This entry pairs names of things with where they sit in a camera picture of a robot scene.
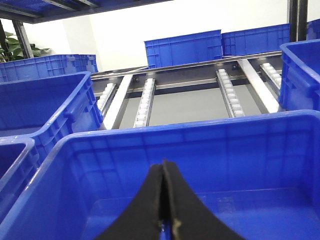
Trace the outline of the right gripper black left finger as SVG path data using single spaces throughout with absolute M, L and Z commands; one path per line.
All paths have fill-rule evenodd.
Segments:
M 96 240 L 158 240 L 161 231 L 163 165 L 153 164 L 135 197 Z

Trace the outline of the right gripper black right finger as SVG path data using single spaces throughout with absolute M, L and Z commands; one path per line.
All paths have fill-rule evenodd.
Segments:
M 199 199 L 177 164 L 163 161 L 172 240 L 243 240 Z

